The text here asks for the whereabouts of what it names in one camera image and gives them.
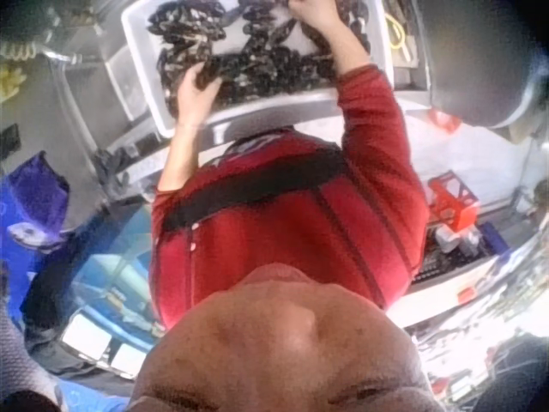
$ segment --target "yellow object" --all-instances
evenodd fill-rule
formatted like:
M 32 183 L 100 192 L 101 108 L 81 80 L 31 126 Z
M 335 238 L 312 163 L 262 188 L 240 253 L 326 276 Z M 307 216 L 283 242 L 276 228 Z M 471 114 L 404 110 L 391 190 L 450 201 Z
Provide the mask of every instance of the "yellow object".
M 396 44 L 391 43 L 391 49 L 399 50 L 406 43 L 406 31 L 404 30 L 404 27 L 400 24 L 400 22 L 398 22 L 398 20 L 396 20 L 396 18 L 394 18 L 389 13 L 385 13 L 385 18 L 387 19 L 389 25 L 392 27 L 396 39 L 398 40 L 398 43 Z
M 0 64 L 0 103 L 19 93 L 19 86 L 26 81 L 27 75 L 20 67 Z

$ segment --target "person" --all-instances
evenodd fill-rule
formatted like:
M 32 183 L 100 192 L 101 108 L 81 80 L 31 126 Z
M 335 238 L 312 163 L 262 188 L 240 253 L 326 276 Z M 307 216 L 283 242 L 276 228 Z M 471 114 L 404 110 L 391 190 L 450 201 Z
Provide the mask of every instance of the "person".
M 440 410 L 384 314 L 422 261 L 429 209 L 385 75 L 335 0 L 290 0 L 329 42 L 342 149 L 291 129 L 197 167 L 221 80 L 188 70 L 153 206 L 150 287 L 168 332 L 130 410 Z

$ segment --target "red long-sleeve shirt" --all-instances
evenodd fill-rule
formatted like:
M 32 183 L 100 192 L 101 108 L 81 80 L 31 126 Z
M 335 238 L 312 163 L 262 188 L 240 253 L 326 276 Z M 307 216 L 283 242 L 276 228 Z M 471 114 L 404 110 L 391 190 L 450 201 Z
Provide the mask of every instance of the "red long-sleeve shirt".
M 315 181 L 324 171 L 317 165 L 308 173 L 307 159 L 338 154 L 292 132 L 251 154 L 203 167 L 180 191 L 157 195 L 150 283 L 168 328 L 193 305 L 269 263 L 340 284 L 382 308 L 406 292 L 421 263 L 429 210 L 410 163 L 400 108 L 375 66 L 343 76 L 337 88 L 346 120 L 338 172 Z M 286 167 L 293 170 L 288 176 Z M 269 173 L 274 178 L 266 184 L 261 179 Z M 296 185 L 292 173 L 310 176 Z M 251 174 L 256 177 L 250 180 Z M 287 183 L 274 195 L 258 187 L 253 199 L 226 200 L 245 197 L 242 185 L 251 191 L 254 182 L 278 186 L 277 176 Z M 221 193 L 225 188 L 230 195 Z M 194 210 L 198 203 L 207 210 Z

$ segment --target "yellow cord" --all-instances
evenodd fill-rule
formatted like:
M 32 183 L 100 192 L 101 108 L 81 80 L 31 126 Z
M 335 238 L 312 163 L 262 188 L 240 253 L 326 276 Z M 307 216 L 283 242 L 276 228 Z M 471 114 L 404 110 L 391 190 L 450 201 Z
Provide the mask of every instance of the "yellow cord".
M 404 43 L 406 43 L 406 31 L 400 22 L 389 13 L 385 13 L 385 18 L 390 23 L 389 25 L 393 28 L 396 38 L 398 39 L 398 43 L 391 43 L 391 49 L 399 50 L 404 46 Z

